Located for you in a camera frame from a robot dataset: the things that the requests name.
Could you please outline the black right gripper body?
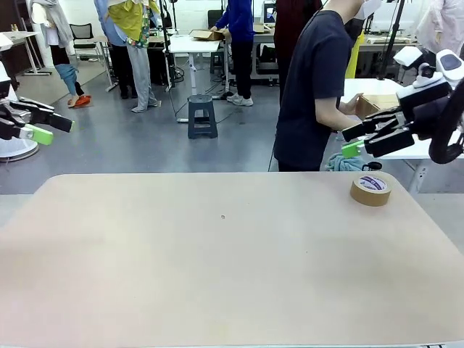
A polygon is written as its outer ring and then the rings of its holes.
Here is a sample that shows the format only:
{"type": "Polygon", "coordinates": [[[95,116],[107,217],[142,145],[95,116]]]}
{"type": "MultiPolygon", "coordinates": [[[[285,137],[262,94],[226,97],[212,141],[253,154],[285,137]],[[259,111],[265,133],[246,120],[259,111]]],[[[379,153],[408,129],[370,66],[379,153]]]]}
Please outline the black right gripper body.
{"type": "Polygon", "coordinates": [[[412,133],[423,141],[435,134],[440,117],[452,97],[461,102],[461,92],[449,83],[414,88],[401,87],[396,93],[399,106],[412,133]]]}

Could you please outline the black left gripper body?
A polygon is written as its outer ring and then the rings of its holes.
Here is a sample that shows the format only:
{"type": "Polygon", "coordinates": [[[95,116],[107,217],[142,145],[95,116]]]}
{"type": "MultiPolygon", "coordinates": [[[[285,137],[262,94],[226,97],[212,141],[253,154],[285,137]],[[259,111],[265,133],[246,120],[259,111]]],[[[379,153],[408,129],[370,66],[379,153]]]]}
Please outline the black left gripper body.
{"type": "Polygon", "coordinates": [[[17,112],[7,100],[1,101],[1,118],[18,125],[17,112]]]}

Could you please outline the person's left hand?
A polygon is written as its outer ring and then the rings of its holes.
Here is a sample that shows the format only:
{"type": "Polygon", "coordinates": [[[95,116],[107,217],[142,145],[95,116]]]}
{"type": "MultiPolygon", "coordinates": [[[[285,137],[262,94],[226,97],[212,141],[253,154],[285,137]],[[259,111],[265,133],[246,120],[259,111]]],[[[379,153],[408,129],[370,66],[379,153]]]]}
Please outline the person's left hand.
{"type": "Polygon", "coordinates": [[[363,93],[355,94],[348,102],[339,102],[338,109],[345,115],[354,115],[357,107],[357,103],[363,93]]]}

